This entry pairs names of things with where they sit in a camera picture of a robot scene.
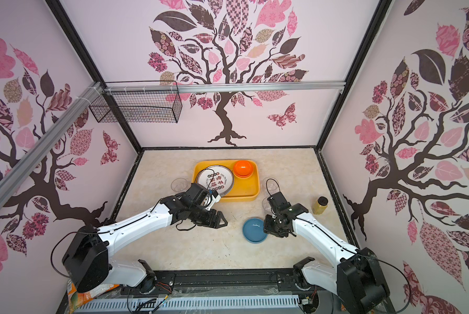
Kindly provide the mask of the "blue grey bowl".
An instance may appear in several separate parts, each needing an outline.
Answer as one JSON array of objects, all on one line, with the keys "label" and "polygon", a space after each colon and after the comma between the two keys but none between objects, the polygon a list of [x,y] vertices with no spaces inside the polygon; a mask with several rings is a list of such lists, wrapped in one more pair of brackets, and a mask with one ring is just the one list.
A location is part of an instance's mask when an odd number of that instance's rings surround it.
[{"label": "blue grey bowl", "polygon": [[242,234],[246,241],[252,244],[260,244],[267,239],[263,230],[264,221],[260,218],[249,218],[242,227]]}]

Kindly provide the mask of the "orange bowl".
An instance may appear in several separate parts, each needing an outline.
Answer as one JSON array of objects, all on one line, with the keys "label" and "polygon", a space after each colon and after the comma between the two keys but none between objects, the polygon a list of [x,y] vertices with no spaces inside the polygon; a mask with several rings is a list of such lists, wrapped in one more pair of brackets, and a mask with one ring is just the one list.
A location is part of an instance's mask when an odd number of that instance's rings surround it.
[{"label": "orange bowl", "polygon": [[246,179],[252,176],[254,166],[248,160],[239,160],[233,166],[233,173],[236,177]]}]

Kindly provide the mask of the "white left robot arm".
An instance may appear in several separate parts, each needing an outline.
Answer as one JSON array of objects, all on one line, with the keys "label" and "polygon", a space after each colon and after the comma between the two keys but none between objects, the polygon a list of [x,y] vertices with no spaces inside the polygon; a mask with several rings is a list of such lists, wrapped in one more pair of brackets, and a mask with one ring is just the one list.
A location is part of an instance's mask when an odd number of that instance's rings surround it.
[{"label": "white left robot arm", "polygon": [[213,206],[221,195],[198,183],[179,194],[161,198],[151,209],[112,225],[84,226],[74,236],[62,263],[77,292],[100,285],[125,285],[150,293],[157,276],[145,260],[123,262],[115,254],[136,240],[186,220],[195,226],[219,229],[227,226],[222,212]]}]

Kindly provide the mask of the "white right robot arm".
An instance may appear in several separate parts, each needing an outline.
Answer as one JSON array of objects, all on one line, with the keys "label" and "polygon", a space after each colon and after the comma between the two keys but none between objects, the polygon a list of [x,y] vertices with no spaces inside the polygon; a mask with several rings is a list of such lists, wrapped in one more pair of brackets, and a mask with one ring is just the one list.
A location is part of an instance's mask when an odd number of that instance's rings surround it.
[{"label": "white right robot arm", "polygon": [[278,238],[305,238],[331,264],[309,259],[297,267],[307,285],[315,285],[339,297],[349,313],[368,313],[390,296],[390,289],[374,252],[351,245],[324,225],[301,204],[290,204],[283,193],[267,198],[271,214],[263,231]]}]

